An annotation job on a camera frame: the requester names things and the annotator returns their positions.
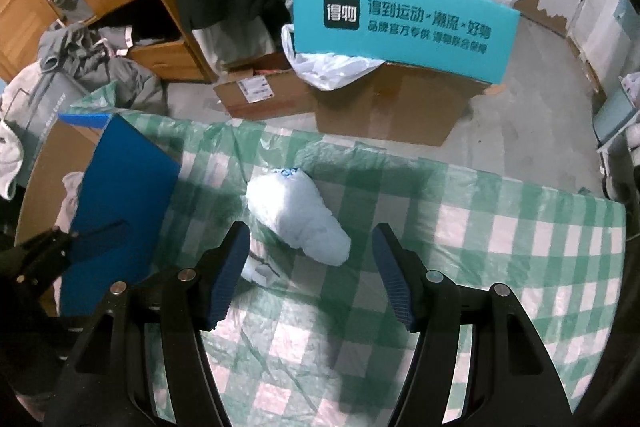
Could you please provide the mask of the white patterned cloth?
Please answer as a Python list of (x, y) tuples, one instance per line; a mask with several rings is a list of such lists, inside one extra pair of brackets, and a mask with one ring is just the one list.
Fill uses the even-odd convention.
[(76, 215), (82, 179), (84, 179), (84, 174), (81, 171), (69, 172), (62, 179), (65, 195), (54, 225), (65, 233), (70, 231), (70, 226)]

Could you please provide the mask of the teal shoe box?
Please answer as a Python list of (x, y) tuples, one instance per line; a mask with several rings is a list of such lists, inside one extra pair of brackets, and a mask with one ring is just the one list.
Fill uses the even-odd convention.
[(498, 84), (519, 19), (491, 0), (293, 0), (294, 48)]

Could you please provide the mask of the small white tissue piece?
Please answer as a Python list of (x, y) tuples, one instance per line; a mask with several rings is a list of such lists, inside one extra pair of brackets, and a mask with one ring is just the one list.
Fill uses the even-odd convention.
[(241, 272), (241, 277), (248, 283), (269, 287), (280, 279), (280, 275), (264, 259), (249, 253)]

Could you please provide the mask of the grey paper shopping bag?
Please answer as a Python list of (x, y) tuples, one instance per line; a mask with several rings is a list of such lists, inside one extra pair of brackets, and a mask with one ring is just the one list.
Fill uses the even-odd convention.
[(89, 91), (62, 72), (41, 72), (38, 63), (19, 72), (1, 95), (1, 117), (20, 140), (24, 160), (16, 182), (26, 187), (42, 144), (58, 118)]

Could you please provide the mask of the grey clothes pile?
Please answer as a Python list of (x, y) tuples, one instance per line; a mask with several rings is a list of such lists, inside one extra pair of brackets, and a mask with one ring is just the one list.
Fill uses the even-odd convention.
[(127, 56), (132, 28), (92, 29), (81, 17), (91, 13), (84, 0), (49, 0), (67, 18), (40, 37), (37, 58), (44, 75), (72, 80), (86, 93), (115, 85), (116, 107), (166, 116), (166, 90), (160, 78)]

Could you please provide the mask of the green checkered tablecloth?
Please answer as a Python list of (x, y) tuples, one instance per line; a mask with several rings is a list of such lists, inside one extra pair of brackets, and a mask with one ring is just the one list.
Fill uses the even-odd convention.
[(250, 222), (252, 246), (278, 278), (243, 291), (221, 331), (204, 337), (234, 425), (381, 425), (416, 345), (407, 284), (424, 271), (509, 286), (568, 401), (582, 399), (620, 293), (617, 202), (254, 122), (124, 117), (182, 164), (160, 259), (191, 261), (214, 245), (247, 217), (248, 181), (274, 169), (308, 174), (352, 241), (332, 268)]

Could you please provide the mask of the white plastic bag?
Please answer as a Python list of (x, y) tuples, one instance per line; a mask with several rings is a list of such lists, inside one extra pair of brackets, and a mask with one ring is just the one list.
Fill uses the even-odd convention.
[(294, 50), (294, 25), (281, 29), (283, 53), (296, 76), (323, 92), (345, 88), (380, 68), (383, 60), (335, 53), (298, 53)]

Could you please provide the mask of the brown cardboard box floor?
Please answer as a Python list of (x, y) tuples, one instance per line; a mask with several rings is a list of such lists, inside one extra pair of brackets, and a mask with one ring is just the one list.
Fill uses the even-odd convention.
[(312, 93), (322, 133), (440, 147), (473, 98), (503, 89), (449, 72), (385, 63), (346, 87)]

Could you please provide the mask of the blue cardboard box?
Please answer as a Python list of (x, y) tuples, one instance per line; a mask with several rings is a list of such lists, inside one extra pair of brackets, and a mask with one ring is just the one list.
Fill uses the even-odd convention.
[(62, 275), (61, 313), (88, 317), (114, 282), (135, 284), (150, 275), (180, 166), (122, 116), (62, 114), (32, 168), (17, 242), (53, 227), (65, 195), (63, 176), (74, 171), (81, 171), (84, 179), (70, 226), (73, 232), (89, 232), (118, 220), (130, 224), (125, 242), (74, 262)]

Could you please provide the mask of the pale pink towel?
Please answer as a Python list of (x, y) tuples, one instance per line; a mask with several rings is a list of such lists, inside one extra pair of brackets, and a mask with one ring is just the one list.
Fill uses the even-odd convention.
[(25, 159), (22, 144), (41, 77), (38, 62), (21, 70), (1, 93), (1, 197), (11, 200)]

